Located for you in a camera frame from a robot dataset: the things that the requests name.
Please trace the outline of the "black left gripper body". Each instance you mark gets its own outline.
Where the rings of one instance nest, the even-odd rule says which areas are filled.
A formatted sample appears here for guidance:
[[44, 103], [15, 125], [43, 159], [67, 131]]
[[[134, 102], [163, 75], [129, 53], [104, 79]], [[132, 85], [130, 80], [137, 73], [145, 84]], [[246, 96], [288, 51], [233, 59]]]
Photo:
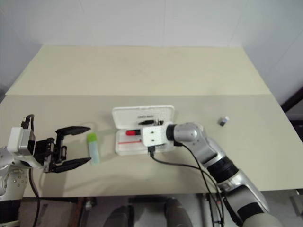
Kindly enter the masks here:
[[47, 138], [36, 142], [35, 159], [43, 167], [44, 173], [68, 171], [66, 161], [67, 147], [62, 145], [64, 137]]

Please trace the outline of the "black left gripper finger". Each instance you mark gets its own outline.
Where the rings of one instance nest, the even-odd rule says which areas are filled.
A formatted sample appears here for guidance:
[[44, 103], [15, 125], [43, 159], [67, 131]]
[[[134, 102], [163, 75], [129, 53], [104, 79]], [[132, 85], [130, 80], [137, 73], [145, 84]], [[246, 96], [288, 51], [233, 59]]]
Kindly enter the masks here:
[[90, 127], [85, 127], [85, 126], [70, 126], [70, 127], [58, 129], [55, 131], [57, 134], [56, 145], [58, 147], [62, 147], [65, 136], [68, 136], [68, 135], [74, 136], [74, 135], [85, 133], [89, 130], [90, 130]]
[[51, 168], [50, 172], [61, 173], [61, 172], [73, 170], [73, 169], [78, 168], [81, 165], [89, 162], [90, 160], [91, 160], [90, 157], [86, 157], [86, 158], [78, 158], [78, 159], [74, 159], [74, 160], [65, 161], [61, 165], [53, 166]]

